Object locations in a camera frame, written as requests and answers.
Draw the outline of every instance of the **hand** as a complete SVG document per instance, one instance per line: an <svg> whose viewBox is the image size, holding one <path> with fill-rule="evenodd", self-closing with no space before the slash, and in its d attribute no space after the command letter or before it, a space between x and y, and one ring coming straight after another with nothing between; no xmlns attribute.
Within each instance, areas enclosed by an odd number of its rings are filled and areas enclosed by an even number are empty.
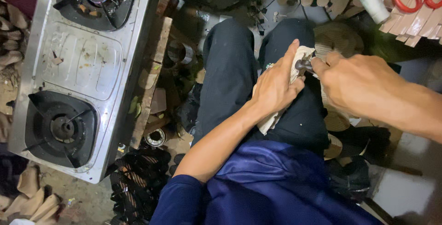
<svg viewBox="0 0 442 225"><path fill-rule="evenodd" d="M385 109L398 103L407 84L377 56L355 55L346 59L332 52L326 61L313 58L311 62L330 104L359 117L380 120L386 115Z"/></svg>
<svg viewBox="0 0 442 225"><path fill-rule="evenodd" d="M255 104L262 117L287 107L304 88L304 76L290 84L290 71L298 47L299 40L295 39L284 57L280 58L273 67L265 70L253 87L251 102Z"/></svg>

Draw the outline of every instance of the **wooden board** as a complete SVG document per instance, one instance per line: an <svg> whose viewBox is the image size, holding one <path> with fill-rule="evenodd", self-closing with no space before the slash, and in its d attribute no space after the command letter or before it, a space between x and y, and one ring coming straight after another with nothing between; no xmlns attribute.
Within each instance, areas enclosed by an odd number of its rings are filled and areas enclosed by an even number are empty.
<svg viewBox="0 0 442 225"><path fill-rule="evenodd" d="M138 79L132 95L132 97L138 96L138 102L141 103L141 114L135 120L135 127L130 141L130 146L135 149L140 146L140 141L147 124L147 119L150 115L152 96L161 72L171 26L171 18L155 18L149 34L149 40L144 52L145 58L141 62L139 70L140 74L144 69L149 76L155 77L145 77L142 80Z"/></svg>

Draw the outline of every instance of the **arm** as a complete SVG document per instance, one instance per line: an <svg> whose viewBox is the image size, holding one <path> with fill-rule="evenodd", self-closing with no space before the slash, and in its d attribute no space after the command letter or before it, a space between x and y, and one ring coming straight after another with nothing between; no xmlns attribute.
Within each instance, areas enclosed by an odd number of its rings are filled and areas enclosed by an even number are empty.
<svg viewBox="0 0 442 225"><path fill-rule="evenodd" d="M252 99L196 143L178 165L174 177L190 175L207 182L254 125L296 98L304 88L304 79L299 78L292 84L289 82L298 47L299 40L293 41L284 57L258 78Z"/></svg>
<svg viewBox="0 0 442 225"><path fill-rule="evenodd" d="M405 81L377 56L329 53L326 61L312 66L332 105L442 143L442 95Z"/></svg>

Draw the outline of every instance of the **knee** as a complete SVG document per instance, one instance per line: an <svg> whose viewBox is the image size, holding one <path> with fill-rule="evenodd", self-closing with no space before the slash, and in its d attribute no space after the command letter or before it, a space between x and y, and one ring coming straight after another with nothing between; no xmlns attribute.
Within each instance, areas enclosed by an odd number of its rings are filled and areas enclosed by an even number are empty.
<svg viewBox="0 0 442 225"><path fill-rule="evenodd" d="M307 20L301 19L284 19L274 29L275 36L282 35L290 39L299 39L301 45L312 47L315 44L315 35L313 28Z"/></svg>
<svg viewBox="0 0 442 225"><path fill-rule="evenodd" d="M313 30L307 20L296 18L284 19L275 27L275 29L284 30Z"/></svg>
<svg viewBox="0 0 442 225"><path fill-rule="evenodd" d="M216 24L212 30L216 30L218 34L229 36L229 39L253 39L253 33L245 26L240 24L236 19L226 19L223 22Z"/></svg>

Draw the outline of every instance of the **person's left hand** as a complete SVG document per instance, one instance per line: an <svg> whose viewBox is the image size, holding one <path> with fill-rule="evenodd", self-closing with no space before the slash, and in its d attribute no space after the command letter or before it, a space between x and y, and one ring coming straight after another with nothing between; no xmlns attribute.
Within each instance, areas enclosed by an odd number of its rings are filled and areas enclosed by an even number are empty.
<svg viewBox="0 0 442 225"><path fill-rule="evenodd" d="M299 40L295 39L284 57L265 70L253 87L251 102L264 117L287 107L304 88L305 76L290 84L290 71L298 47Z"/></svg>

